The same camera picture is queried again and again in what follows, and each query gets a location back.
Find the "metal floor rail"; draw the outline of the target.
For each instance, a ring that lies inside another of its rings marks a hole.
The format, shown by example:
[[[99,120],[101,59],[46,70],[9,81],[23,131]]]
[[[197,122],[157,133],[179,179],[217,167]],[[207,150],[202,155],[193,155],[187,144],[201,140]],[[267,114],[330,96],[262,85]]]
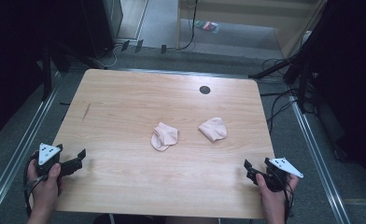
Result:
[[[329,205],[331,206],[331,211],[334,214],[334,218],[337,224],[352,224],[349,215],[345,209],[342,197],[340,196],[340,193],[332,179],[329,168],[323,159],[322,153],[318,146],[317,140],[312,132],[307,117],[304,113],[301,112],[301,109],[298,106],[298,100],[295,97],[290,96],[289,100],[292,102],[292,108],[296,120],[298,121],[299,126],[302,130],[303,138],[311,154],[312,161],[317,169],[317,174],[320,178],[320,182],[325,191]]]
[[[49,96],[42,101],[43,88],[40,87],[0,132],[0,206],[5,201],[10,187],[18,191],[18,205],[12,203],[13,208],[21,209],[24,206],[21,167],[33,150],[38,149],[35,138],[49,113],[65,74],[55,72],[51,77],[52,87]]]

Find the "person's right hand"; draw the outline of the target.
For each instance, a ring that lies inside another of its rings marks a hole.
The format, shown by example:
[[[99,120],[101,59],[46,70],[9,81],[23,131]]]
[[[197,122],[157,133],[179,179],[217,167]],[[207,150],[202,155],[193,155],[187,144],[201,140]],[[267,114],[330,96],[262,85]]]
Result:
[[[262,175],[256,175],[258,187],[260,188],[261,204],[263,215],[266,218],[284,218],[287,217],[286,205],[293,200],[293,192],[296,189],[299,178],[295,175],[290,175],[287,178],[288,184],[285,191],[272,192],[265,183]]]

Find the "colourful packet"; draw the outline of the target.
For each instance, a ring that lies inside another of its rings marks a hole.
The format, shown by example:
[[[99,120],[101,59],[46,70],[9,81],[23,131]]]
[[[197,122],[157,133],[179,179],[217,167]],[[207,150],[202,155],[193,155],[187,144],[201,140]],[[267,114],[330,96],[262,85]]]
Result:
[[[194,26],[213,34],[217,34],[219,30],[219,25],[212,21],[195,21]]]

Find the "person's left hand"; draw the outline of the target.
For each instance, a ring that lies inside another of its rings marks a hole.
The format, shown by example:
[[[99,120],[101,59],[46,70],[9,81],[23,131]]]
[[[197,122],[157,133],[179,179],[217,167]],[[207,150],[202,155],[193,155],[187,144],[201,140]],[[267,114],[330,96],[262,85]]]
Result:
[[[57,179],[61,172],[61,165],[55,163],[49,170],[46,181],[40,181],[33,190],[32,213],[37,216],[50,216],[55,211],[58,202]]]

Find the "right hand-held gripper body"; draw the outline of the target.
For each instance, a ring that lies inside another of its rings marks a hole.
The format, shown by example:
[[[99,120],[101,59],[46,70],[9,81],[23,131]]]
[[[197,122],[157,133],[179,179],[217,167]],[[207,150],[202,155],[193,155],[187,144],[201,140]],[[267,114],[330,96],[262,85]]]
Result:
[[[288,175],[295,175],[299,178],[303,178],[303,173],[293,166],[286,158],[270,159],[270,163],[270,166],[265,164],[265,173],[252,166],[250,170],[246,170],[246,177],[257,185],[258,181],[256,175],[262,175],[267,188],[272,192],[282,191],[286,188]]]

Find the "dark curtain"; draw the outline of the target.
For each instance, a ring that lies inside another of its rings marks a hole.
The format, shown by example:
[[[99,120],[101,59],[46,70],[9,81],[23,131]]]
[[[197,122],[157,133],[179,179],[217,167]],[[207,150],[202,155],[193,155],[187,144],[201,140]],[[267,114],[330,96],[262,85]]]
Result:
[[[366,169],[366,0],[328,0],[311,36],[314,86],[343,130],[335,143]]]
[[[0,132],[38,86],[45,82],[38,62],[50,56],[68,67],[64,24],[77,0],[0,0]]]

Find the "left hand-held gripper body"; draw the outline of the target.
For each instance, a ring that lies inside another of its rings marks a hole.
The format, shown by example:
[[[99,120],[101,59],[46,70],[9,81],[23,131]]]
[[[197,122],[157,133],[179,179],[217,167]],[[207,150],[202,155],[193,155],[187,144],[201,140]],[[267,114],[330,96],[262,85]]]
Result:
[[[47,175],[55,163],[61,165],[59,177],[72,175],[75,171],[82,168],[82,161],[79,161],[77,157],[70,161],[60,162],[60,154],[61,151],[57,147],[41,143],[38,150],[37,173],[39,175]]]

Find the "light wooden frame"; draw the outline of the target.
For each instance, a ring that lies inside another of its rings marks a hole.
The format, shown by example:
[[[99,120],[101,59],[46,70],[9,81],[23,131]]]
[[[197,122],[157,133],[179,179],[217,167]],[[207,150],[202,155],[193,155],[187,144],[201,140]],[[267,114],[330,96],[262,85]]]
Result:
[[[216,21],[269,27],[284,58],[293,55],[304,33],[314,28],[328,0],[177,0],[176,48],[180,23],[195,17]]]

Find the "pink sock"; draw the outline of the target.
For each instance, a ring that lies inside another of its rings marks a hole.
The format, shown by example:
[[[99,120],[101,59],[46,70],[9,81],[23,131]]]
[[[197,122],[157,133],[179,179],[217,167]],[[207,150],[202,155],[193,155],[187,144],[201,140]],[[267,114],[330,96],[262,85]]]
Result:
[[[212,118],[202,123],[198,129],[211,142],[224,139],[227,136],[227,128],[222,118]]]
[[[150,143],[157,151],[165,151],[169,146],[173,146],[178,142],[178,129],[160,122],[153,129]]]

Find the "dark cabinet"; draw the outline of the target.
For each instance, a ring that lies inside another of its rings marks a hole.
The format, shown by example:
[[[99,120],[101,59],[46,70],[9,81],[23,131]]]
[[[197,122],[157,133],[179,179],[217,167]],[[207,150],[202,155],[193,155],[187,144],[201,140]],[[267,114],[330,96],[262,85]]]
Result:
[[[80,0],[88,33],[89,55],[95,59],[111,51],[123,19],[120,0]]]

